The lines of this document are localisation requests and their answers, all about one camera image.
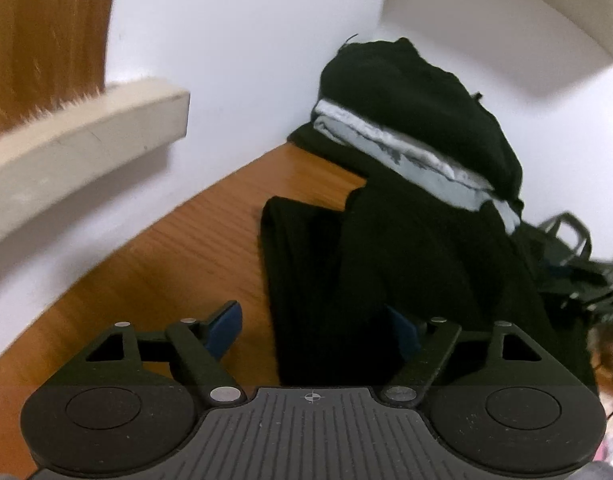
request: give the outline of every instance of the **white wall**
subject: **white wall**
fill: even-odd
[[[410,38],[500,121],[524,169],[525,220],[564,210],[613,259],[613,60],[541,0],[385,0],[376,38]]]
[[[76,192],[0,244],[0,353],[69,286],[309,119],[319,73],[382,0],[114,0],[107,78],[191,91],[187,138]]]

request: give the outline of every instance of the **ribbed gray surface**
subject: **ribbed gray surface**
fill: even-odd
[[[36,480],[66,477],[41,471]],[[126,480],[475,480],[502,477],[453,457],[418,413],[366,388],[261,388],[210,412],[189,444]]]

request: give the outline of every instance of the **pile of clothes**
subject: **pile of clothes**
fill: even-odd
[[[347,44],[297,146],[366,177],[343,212],[274,197],[262,246],[285,385],[385,384],[389,310],[465,330],[507,320],[586,384],[587,327],[545,307],[521,221],[522,168],[495,117],[410,41]]]

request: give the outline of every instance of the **black garment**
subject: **black garment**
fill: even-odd
[[[570,345],[583,329],[552,326],[491,203],[456,209],[391,172],[344,212],[272,198],[261,237],[283,384],[388,381],[403,363],[385,305],[466,330],[509,320],[593,384],[585,345]]]
[[[426,142],[485,177],[504,200],[518,197],[522,167],[498,121],[452,73],[411,42],[348,44],[325,67],[322,97]]]

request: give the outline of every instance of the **bag handle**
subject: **bag handle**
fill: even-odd
[[[576,254],[579,254],[583,260],[589,260],[591,257],[591,250],[593,249],[591,244],[591,233],[589,232],[589,228],[573,213],[569,211],[560,213],[542,222],[542,224],[538,226],[538,229],[546,232],[548,235],[557,237],[557,233],[560,231],[562,224],[568,225],[578,236],[578,244],[573,249],[573,254],[571,254],[571,257],[568,258],[567,261],[571,260]]]

